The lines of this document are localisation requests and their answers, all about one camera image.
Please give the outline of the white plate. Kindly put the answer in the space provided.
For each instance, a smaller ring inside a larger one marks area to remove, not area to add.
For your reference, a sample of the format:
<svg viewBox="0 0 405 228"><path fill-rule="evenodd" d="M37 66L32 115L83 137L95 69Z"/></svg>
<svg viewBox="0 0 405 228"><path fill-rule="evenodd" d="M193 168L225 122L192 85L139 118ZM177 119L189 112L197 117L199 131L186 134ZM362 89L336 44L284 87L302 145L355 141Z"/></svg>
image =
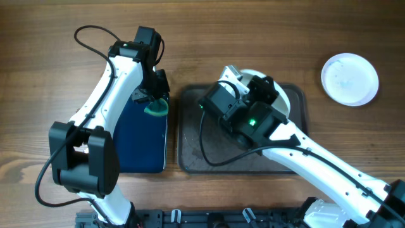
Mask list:
<svg viewBox="0 0 405 228"><path fill-rule="evenodd" d="M265 78L266 75L262 72L252 70L252 69L242 69L241 70L243 76L258 76L260 78ZM289 118L290 114L290 101L289 98L287 97L285 91L280 87L278 83L276 83L273 80L273 85L275 90L279 93L278 98L275 99L275 101L272 103L272 107L274 107L276 110L281 112L286 116L286 118Z"/></svg>
<svg viewBox="0 0 405 228"><path fill-rule="evenodd" d="M366 105L379 90L374 66L353 53L340 53L328 59L321 70L320 80L325 93L345 106Z"/></svg>

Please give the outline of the green yellow sponge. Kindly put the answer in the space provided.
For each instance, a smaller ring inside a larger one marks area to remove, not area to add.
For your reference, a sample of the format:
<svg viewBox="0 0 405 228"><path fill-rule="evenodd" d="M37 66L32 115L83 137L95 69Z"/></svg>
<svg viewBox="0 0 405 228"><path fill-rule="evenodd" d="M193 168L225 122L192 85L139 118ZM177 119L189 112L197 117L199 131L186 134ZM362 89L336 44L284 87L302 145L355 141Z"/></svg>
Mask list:
<svg viewBox="0 0 405 228"><path fill-rule="evenodd" d="M144 109L144 112L154 117L163 117L168 114L168 103L165 99L159 98L150 102Z"/></svg>

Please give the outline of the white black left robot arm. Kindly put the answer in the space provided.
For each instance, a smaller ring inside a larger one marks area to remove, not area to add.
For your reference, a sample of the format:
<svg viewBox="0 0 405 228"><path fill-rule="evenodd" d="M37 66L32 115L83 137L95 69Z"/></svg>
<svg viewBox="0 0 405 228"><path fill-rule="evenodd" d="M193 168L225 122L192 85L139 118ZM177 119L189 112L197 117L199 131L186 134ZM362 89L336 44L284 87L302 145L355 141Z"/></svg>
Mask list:
<svg viewBox="0 0 405 228"><path fill-rule="evenodd" d="M160 172L166 165L169 85L157 69L164 41L150 27L117 39L103 54L106 68L83 107L49 130L44 168L55 184L94 209L99 227L142 227L118 186L122 172Z"/></svg>

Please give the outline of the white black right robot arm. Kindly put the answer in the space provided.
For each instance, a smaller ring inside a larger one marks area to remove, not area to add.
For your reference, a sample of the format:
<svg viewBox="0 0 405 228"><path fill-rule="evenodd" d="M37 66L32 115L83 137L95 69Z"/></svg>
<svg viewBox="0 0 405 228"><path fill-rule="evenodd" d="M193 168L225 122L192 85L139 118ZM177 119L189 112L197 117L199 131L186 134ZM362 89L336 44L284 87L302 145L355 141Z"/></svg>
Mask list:
<svg viewBox="0 0 405 228"><path fill-rule="evenodd" d="M364 174L310 139L290 120L289 99L271 77L219 80L199 106L244 156L257 153L284 165L331 199L305 202L299 220L306 227L404 226L404 182Z"/></svg>

